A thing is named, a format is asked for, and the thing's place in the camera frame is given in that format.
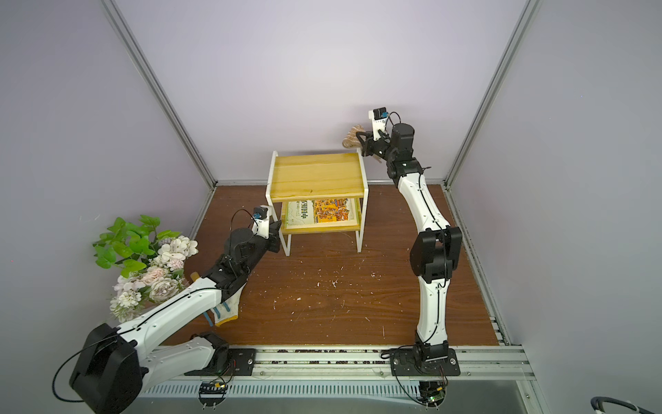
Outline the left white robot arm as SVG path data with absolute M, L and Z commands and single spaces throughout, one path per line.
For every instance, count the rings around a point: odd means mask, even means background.
M 121 413 L 144 391 L 183 374 L 225 374 L 229 344 L 214 332 L 163 348 L 165 339 L 211 312 L 220 324 L 236 318 L 248 277 L 266 252 L 279 252 L 280 221 L 256 218 L 235 229 L 224 253 L 182 293 L 115 328 L 101 324 L 75 355 L 69 386 L 96 413 Z

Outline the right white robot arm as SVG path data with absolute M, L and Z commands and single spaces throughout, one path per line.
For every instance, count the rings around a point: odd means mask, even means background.
M 410 266 L 420 286 L 420 315 L 411 348 L 392 356 L 410 363 L 421 374 L 442 372 L 453 358 L 446 329 L 447 296 L 453 272 L 460 261 L 462 232 L 442 215 L 429 191 L 425 168 L 414 156 L 415 130 L 395 124 L 391 132 L 378 127 L 372 132 L 353 132 L 361 154 L 384 160 L 387 174 L 398 188 L 417 227 L 410 249 Z

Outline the beige striped cloth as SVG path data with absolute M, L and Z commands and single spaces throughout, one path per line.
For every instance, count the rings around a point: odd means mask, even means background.
M 360 130 L 366 131 L 361 125 L 355 125 L 351 127 L 350 131 L 346 134 L 346 136 L 342 140 L 342 146 L 348 149 L 354 148 L 361 150 L 362 145 L 364 143 L 359 142 L 359 140 L 355 136 L 355 133 Z

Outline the white metal yellow wood bookshelf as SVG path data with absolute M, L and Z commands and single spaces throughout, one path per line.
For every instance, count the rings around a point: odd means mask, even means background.
M 265 198 L 274 219 L 284 222 L 289 203 L 302 200 L 347 198 L 359 209 L 358 222 L 354 225 L 324 228 L 316 224 L 293 229 L 283 224 L 279 237 L 285 255 L 291 254 L 291 237 L 294 235 L 351 231 L 355 233 L 356 248 L 360 253 L 363 249 L 368 195 L 367 174 L 359 150 L 328 155 L 272 154 Z

